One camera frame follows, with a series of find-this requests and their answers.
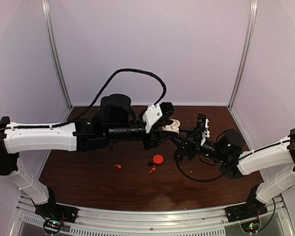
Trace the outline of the white charging case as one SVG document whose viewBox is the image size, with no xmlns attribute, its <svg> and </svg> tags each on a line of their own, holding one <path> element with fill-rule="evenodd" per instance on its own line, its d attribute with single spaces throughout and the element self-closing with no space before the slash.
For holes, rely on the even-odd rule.
<svg viewBox="0 0 295 236">
<path fill-rule="evenodd" d="M 170 119 L 172 121 L 171 124 L 162 126 L 162 130 L 179 133 L 180 121 L 177 119 Z"/>
</svg>

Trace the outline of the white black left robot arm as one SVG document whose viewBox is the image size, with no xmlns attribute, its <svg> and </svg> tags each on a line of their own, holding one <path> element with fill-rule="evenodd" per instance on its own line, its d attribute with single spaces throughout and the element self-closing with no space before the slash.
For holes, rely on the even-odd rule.
<svg viewBox="0 0 295 236">
<path fill-rule="evenodd" d="M 19 154 L 29 150 L 66 150 L 88 152 L 123 141 L 142 141 L 144 148 L 161 145 L 179 133 L 180 122 L 171 119 L 170 102 L 152 104 L 136 116 L 131 99 L 112 94 L 101 99 L 98 113 L 66 125 L 19 124 L 9 117 L 0 120 L 0 176 L 12 178 L 18 188 L 34 202 L 41 215 L 57 218 L 61 207 L 54 192 L 26 171 Z"/>
</svg>

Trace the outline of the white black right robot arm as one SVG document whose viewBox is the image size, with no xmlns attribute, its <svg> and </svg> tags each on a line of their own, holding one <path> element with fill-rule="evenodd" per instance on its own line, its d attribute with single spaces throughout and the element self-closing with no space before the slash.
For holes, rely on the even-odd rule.
<svg viewBox="0 0 295 236">
<path fill-rule="evenodd" d="M 295 128 L 283 139 L 257 150 L 243 151 L 244 140 L 235 130 L 223 132 L 218 142 L 202 136 L 203 128 L 196 129 L 177 143 L 174 159 L 178 170 L 189 180 L 200 183 L 214 182 L 222 177 L 236 179 L 261 169 L 284 165 L 274 177 L 257 184 L 240 205 L 247 217 L 262 210 L 267 202 L 295 185 Z M 203 156 L 220 164 L 220 175 L 209 179 L 196 179 L 185 173 L 179 165 L 183 157 Z"/>
</svg>

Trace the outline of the red round charging case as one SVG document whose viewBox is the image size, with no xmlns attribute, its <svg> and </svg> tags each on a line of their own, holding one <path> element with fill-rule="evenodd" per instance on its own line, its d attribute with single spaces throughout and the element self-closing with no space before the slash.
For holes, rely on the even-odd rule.
<svg viewBox="0 0 295 236">
<path fill-rule="evenodd" d="M 161 165 L 164 163 L 164 157 L 160 154 L 155 155 L 152 160 L 155 165 Z"/>
</svg>

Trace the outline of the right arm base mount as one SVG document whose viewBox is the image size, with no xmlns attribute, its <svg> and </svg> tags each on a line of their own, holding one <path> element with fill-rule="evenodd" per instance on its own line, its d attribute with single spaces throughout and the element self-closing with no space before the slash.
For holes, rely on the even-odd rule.
<svg viewBox="0 0 295 236">
<path fill-rule="evenodd" d="M 229 223 L 239 222 L 241 229 L 248 234 L 256 233 L 261 228 L 260 216 L 267 213 L 265 204 L 244 203 L 225 209 Z"/>
</svg>

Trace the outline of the aluminium front rail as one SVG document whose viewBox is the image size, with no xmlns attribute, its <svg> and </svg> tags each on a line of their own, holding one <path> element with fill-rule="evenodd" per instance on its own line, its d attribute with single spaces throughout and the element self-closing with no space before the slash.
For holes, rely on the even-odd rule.
<svg viewBox="0 0 295 236">
<path fill-rule="evenodd" d="M 248 220 L 229 222 L 227 206 L 172 211 L 117 211 L 78 207 L 75 223 L 65 223 L 56 236 L 295 236 L 285 202 L 275 198 L 276 210 L 258 234 L 241 226 Z M 8 236 L 48 236 L 44 219 L 35 214 L 27 195 L 22 194 Z"/>
</svg>

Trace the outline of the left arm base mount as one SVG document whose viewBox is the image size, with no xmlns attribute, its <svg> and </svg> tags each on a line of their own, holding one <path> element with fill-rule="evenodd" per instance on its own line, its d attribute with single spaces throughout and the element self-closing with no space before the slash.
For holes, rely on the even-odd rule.
<svg viewBox="0 0 295 236">
<path fill-rule="evenodd" d="M 59 233 L 65 222 L 75 223 L 78 209 L 76 207 L 65 206 L 60 204 L 33 204 L 35 207 L 35 213 L 40 215 L 43 219 L 43 230 L 49 235 Z"/>
</svg>

